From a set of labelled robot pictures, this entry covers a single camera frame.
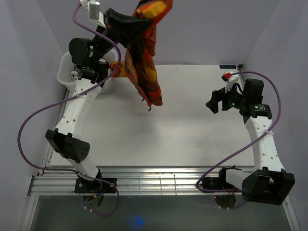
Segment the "orange camouflage trousers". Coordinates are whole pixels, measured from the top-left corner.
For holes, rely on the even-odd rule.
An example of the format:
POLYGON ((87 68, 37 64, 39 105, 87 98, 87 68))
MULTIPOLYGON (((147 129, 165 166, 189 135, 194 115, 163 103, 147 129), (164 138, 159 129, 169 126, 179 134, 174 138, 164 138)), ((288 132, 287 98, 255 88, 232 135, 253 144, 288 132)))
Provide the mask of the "orange camouflage trousers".
POLYGON ((112 62, 109 67, 112 78, 126 77, 136 88, 147 105, 163 105, 162 92, 154 65, 156 47, 156 25, 169 13, 173 0, 141 0, 133 16, 152 20, 152 25, 130 48, 126 49, 125 59, 112 62))

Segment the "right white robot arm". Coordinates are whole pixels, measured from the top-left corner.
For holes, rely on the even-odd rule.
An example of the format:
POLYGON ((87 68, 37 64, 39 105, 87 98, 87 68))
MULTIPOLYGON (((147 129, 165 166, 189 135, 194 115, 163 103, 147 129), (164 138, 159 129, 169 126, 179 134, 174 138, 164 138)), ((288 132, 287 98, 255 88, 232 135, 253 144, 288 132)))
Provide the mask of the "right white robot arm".
POLYGON ((218 103, 222 103, 223 111, 239 110, 253 143, 254 172, 248 174, 237 167, 223 167, 219 171, 218 187, 223 191, 235 187, 245 201, 281 205, 294 186, 295 177, 285 171, 277 153, 270 130, 271 109, 262 102, 264 83, 247 79, 243 90, 238 90, 237 86, 237 78, 228 78, 226 87, 213 91, 206 106, 213 113, 218 112, 218 103))

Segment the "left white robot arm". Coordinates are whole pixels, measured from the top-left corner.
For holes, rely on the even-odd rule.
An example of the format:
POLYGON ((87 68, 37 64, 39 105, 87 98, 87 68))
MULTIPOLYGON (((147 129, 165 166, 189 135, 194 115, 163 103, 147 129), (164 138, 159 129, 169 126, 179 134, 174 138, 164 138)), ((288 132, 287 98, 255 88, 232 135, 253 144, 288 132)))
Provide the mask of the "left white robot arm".
POLYGON ((102 188, 101 172, 90 160, 90 144, 81 140, 81 133, 92 103, 111 76, 109 63, 103 57, 118 43, 128 48, 152 24, 150 19, 123 15, 113 9, 100 17, 103 24, 97 27, 93 39, 74 38, 69 43, 71 61, 77 68, 74 99, 68 102, 55 129, 47 130, 45 135, 54 151, 78 171, 82 185, 93 193, 102 188))

